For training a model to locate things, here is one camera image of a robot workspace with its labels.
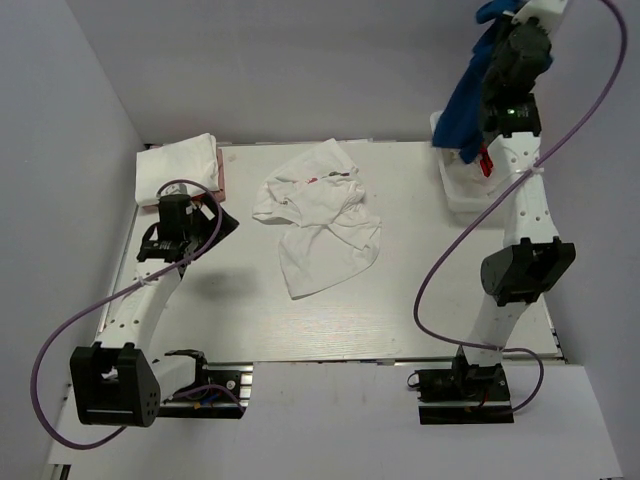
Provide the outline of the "blue t-shirt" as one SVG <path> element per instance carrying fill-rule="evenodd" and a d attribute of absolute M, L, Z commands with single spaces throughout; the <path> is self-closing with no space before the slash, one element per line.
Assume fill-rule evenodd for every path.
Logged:
<path fill-rule="evenodd" d="M 525 1 L 490 1 L 477 10 L 475 19 L 487 23 L 488 29 L 472 49 L 466 71 L 455 87 L 439 117 L 433 133 L 433 145 L 458 150 L 470 163 L 481 146 L 489 146 L 496 138 L 510 138 L 516 133 L 535 137 L 542 127 L 535 96 L 532 101 L 507 107 L 486 108 L 482 105 L 482 82 L 500 32 L 512 24 L 514 14 Z"/>

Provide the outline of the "white cartoon-print t-shirt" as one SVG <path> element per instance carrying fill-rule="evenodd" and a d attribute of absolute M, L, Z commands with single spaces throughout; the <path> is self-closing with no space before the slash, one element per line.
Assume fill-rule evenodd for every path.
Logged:
<path fill-rule="evenodd" d="M 364 272 L 380 252 L 381 219 L 366 206 L 358 166 L 334 139 L 269 174 L 256 194 L 252 217 L 286 226 L 278 257 L 293 300 Z"/>

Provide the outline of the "white red-print t-shirt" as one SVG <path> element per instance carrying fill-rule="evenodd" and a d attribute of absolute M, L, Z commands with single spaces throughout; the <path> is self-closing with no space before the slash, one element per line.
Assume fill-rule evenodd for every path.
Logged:
<path fill-rule="evenodd" d="M 491 194 L 497 187 L 495 166 L 485 146 L 470 163 L 465 163 L 458 150 L 444 154 L 445 170 L 454 187 L 466 196 L 479 197 Z"/>

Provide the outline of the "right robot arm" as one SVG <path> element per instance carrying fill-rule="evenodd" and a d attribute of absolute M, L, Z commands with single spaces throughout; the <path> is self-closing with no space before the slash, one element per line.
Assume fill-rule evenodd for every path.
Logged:
<path fill-rule="evenodd" d="M 481 264 L 485 291 L 480 312 L 460 352 L 468 364 L 451 374 L 453 390 L 472 399 L 484 391 L 483 368 L 502 351 L 524 312 L 549 291 L 574 261 L 552 220 L 540 154 L 541 122 L 532 89 L 548 66 L 551 42 L 537 18 L 518 22 L 503 15 L 481 84 L 479 128 L 504 201 L 503 247 Z"/>

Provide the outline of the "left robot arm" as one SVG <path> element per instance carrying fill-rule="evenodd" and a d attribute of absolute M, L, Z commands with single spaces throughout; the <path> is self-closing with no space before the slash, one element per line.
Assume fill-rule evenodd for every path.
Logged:
<path fill-rule="evenodd" d="M 149 352 L 165 307 L 188 266 L 239 225 L 209 195 L 160 198 L 159 218 L 144 233 L 133 291 L 123 296 L 107 326 L 70 359 L 78 418 L 85 425 L 148 427 L 162 406 L 199 399 L 211 387 L 206 356 L 195 349 Z"/>

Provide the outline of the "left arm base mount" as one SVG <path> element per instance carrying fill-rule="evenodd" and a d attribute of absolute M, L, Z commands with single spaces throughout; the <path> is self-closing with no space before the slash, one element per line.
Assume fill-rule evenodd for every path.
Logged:
<path fill-rule="evenodd" d="M 193 349 L 169 351 L 164 358 L 188 359 L 187 371 L 194 373 L 194 379 L 163 402 L 159 417 L 239 420 L 244 416 L 251 393 L 252 366 L 210 363 L 203 352 Z"/>

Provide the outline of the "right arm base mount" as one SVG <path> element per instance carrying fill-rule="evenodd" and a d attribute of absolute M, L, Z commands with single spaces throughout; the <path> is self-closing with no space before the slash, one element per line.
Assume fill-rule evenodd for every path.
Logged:
<path fill-rule="evenodd" d="M 422 425 L 487 425 L 514 422 L 511 395 L 501 364 L 472 365 L 463 351 L 446 368 L 416 370 L 407 386 L 418 394 Z"/>

